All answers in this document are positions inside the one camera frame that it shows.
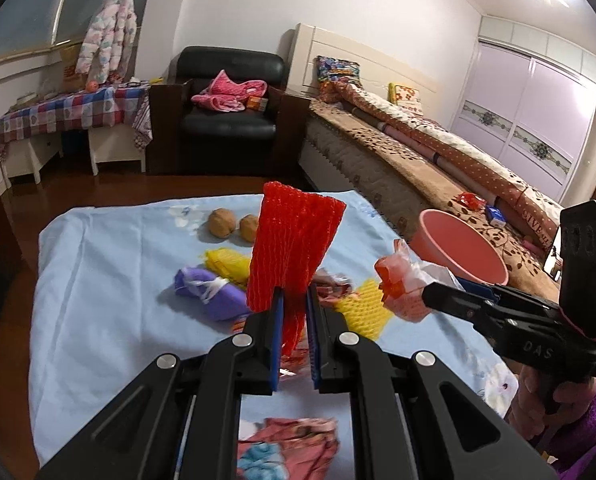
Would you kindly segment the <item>right hand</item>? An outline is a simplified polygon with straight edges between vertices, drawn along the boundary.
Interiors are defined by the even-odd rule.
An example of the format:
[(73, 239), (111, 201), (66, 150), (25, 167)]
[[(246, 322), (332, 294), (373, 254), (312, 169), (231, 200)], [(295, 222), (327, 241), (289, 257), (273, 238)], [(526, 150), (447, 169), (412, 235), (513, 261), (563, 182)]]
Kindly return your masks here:
[(572, 424), (590, 408), (596, 395), (596, 378), (584, 382), (552, 383), (552, 378), (524, 365), (518, 389), (505, 420), (526, 440), (545, 430)]

